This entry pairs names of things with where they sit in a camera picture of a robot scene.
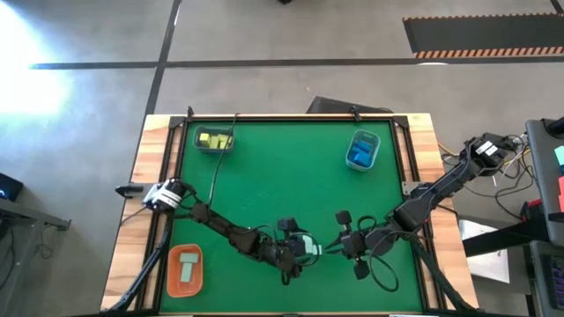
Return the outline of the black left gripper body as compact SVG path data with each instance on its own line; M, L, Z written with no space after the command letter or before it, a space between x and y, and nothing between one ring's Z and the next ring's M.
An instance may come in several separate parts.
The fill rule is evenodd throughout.
M293 217L284 217L278 220L277 228L284 237L280 240L276 236L269 238L268 263L280 271L281 283L289 285L293 278L301 275L304 260L300 257L306 254L306 247L301 229Z

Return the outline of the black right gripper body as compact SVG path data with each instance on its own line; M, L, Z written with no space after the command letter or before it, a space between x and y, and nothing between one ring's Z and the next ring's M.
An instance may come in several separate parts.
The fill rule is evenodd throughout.
M352 217L348 210L341 210L336 214L337 222L343 226L344 230L338 235L338 242L343 245L341 254L347 260L354 260L353 266L354 275L358 280L364 279L369 274L369 267L362 257L367 251L367 244L365 236L374 227L361 228L361 224L365 220L375 221L373 216L362 216L357 220L357 229L353 230L351 227Z

